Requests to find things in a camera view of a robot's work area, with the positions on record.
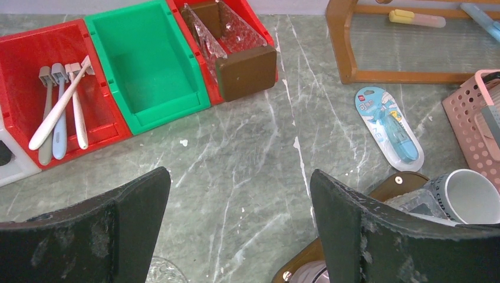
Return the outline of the pink plastic basket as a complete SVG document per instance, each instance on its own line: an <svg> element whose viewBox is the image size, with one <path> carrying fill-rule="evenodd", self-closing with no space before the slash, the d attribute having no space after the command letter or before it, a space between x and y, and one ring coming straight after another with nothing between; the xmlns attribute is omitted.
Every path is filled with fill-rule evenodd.
<svg viewBox="0 0 500 283"><path fill-rule="evenodd" d="M479 70L442 101L470 169L499 189L499 70Z"/></svg>

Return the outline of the wooden shelf rack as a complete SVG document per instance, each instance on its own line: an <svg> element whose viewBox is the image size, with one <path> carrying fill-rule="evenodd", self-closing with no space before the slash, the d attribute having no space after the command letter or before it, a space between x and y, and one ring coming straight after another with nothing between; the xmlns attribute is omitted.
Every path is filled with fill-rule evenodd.
<svg viewBox="0 0 500 283"><path fill-rule="evenodd" d="M469 79L470 73L433 73L362 70L357 66L351 46L350 28L354 14L383 15L392 9L390 1L377 1L376 5L359 5L355 0L329 1L325 10L328 32L333 46L340 80L353 83L397 83L397 84L456 84Z"/></svg>

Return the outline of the white plastic bin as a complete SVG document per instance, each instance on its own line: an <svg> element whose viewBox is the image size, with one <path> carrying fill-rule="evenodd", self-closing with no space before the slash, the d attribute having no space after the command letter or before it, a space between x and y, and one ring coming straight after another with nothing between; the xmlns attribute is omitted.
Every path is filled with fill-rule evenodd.
<svg viewBox="0 0 500 283"><path fill-rule="evenodd" d="M5 186L25 177L37 174L41 169L28 156L25 150L18 144L6 129L3 115L1 114L1 140L13 153L12 160L5 166L1 166L1 186Z"/></svg>

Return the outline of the grey-blue mug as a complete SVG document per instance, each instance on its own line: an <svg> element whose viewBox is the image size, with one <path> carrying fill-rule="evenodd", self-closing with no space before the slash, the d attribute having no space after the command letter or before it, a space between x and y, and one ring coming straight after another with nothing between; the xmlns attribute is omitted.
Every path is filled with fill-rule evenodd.
<svg viewBox="0 0 500 283"><path fill-rule="evenodd" d="M429 190L446 216L464 224L498 224L499 193L482 174L459 169L427 181Z"/></svg>

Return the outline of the white toothbrush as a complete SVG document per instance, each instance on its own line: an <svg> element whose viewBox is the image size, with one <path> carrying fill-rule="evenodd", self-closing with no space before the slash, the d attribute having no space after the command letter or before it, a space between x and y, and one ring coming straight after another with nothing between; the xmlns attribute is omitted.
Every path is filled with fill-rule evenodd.
<svg viewBox="0 0 500 283"><path fill-rule="evenodd" d="M47 117L42 121L40 126L35 131L28 144L30 150L39 149L43 142L47 139L50 131L54 129L61 113L63 112L63 110L65 110L65 107L69 103L69 100L73 97L75 88L77 88L79 82L85 76L84 73L88 73L89 75L95 74L88 55L84 57L82 64L83 66L81 67L81 71L77 74L74 82L71 83L70 86L64 91L62 98L58 100L54 108L48 113Z"/></svg>

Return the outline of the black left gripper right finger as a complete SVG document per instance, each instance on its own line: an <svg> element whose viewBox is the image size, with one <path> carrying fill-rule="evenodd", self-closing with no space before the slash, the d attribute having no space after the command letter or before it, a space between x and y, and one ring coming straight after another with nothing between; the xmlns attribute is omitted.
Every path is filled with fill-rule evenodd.
<svg viewBox="0 0 500 283"><path fill-rule="evenodd" d="M322 170L312 205L332 282L498 282L499 230L417 218Z"/></svg>

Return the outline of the blue toothbrush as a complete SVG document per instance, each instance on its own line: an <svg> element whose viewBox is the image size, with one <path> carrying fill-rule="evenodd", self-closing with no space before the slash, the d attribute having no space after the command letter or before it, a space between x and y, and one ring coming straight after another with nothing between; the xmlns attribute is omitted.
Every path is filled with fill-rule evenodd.
<svg viewBox="0 0 500 283"><path fill-rule="evenodd" d="M58 90L58 100L60 100L65 91L65 84L68 82L68 75L64 66L57 62L52 65L51 74L56 80ZM67 151L67 124L65 110L62 111L58 121L53 129L52 153L57 160L62 160Z"/></svg>

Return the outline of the yellow pink marker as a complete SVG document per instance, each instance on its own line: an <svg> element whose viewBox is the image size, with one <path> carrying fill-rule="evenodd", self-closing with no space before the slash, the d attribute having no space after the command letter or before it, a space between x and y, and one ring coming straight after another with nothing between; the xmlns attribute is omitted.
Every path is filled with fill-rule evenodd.
<svg viewBox="0 0 500 283"><path fill-rule="evenodd" d="M446 26L444 17L416 14L414 12L394 9L389 12L390 22L398 24L418 25L424 27L443 28Z"/></svg>

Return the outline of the purple mug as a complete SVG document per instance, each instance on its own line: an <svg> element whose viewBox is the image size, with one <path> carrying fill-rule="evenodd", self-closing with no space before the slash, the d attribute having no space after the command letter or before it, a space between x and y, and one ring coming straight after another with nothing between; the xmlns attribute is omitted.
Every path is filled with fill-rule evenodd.
<svg viewBox="0 0 500 283"><path fill-rule="evenodd" d="M325 261L313 261L298 268L289 283L330 283Z"/></svg>

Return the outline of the green plastic bin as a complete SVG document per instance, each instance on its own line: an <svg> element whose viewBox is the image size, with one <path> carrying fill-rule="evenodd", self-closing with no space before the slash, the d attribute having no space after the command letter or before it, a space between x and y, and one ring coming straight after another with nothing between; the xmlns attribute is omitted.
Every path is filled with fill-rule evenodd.
<svg viewBox="0 0 500 283"><path fill-rule="evenodd" d="M210 107L199 63L165 1L84 20L111 95L133 134Z"/></svg>

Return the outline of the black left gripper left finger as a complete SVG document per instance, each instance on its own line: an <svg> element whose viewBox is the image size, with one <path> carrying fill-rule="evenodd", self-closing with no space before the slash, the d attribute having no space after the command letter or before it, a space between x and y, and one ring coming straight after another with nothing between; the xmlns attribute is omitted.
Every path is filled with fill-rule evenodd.
<svg viewBox="0 0 500 283"><path fill-rule="evenodd" d="M171 183L158 167L75 205L1 223L1 281L145 282Z"/></svg>

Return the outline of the red bin with toothbrushes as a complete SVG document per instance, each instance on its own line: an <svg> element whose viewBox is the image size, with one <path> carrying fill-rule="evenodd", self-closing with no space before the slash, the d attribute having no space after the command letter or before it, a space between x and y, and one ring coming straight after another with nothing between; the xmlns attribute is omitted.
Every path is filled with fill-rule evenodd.
<svg viewBox="0 0 500 283"><path fill-rule="evenodd" d="M28 143L43 121L46 87L38 75L43 66L82 62L88 56L94 75L85 75L77 91L89 147L78 145L73 104L66 107L67 152L47 165ZM132 133L117 106L90 33L82 19L1 37L1 111L4 125L32 161L42 170L123 141Z"/></svg>

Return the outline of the cream toothbrush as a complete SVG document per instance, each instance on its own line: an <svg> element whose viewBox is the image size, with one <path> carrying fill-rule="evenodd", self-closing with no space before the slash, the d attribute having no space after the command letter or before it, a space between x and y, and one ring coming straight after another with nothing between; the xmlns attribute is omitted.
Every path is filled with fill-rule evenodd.
<svg viewBox="0 0 500 283"><path fill-rule="evenodd" d="M79 63L66 64L65 71L70 78L70 81L73 83L77 74L81 71L81 65ZM75 132L77 135L78 145L81 149L85 150L88 148L87 129L85 126L84 114L78 96L77 88L75 88L73 92L72 101L74 110Z"/></svg>

